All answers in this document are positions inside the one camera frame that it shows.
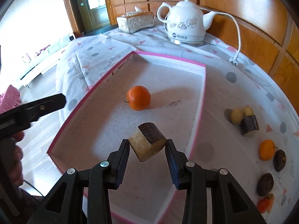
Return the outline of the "person's left hand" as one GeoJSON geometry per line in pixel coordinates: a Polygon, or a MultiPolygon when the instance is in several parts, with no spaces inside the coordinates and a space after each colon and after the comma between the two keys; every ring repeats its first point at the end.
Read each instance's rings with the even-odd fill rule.
{"type": "Polygon", "coordinates": [[[19,132],[1,141],[1,160],[3,161],[6,173],[13,185],[20,187],[23,184],[22,149],[16,145],[22,141],[24,132],[19,132]]]}

